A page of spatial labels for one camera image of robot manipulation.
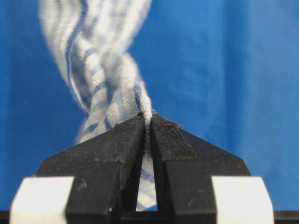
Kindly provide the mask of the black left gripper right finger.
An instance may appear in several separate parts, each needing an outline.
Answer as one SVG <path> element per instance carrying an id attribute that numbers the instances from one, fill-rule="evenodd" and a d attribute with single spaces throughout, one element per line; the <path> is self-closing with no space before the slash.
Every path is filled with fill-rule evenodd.
<path id="1" fill-rule="evenodd" d="M 249 176 L 244 161 L 155 114 L 150 124 L 157 209 L 175 224 L 216 223 L 213 175 Z"/>

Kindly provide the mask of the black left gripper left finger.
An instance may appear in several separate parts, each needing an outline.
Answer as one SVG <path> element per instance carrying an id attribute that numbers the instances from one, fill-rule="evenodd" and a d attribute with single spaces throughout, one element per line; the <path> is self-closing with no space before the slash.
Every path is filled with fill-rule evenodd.
<path id="1" fill-rule="evenodd" d="M 113 224 L 136 210 L 144 134 L 144 118 L 136 115 L 43 161 L 38 177 L 74 178 L 68 223 Z"/>

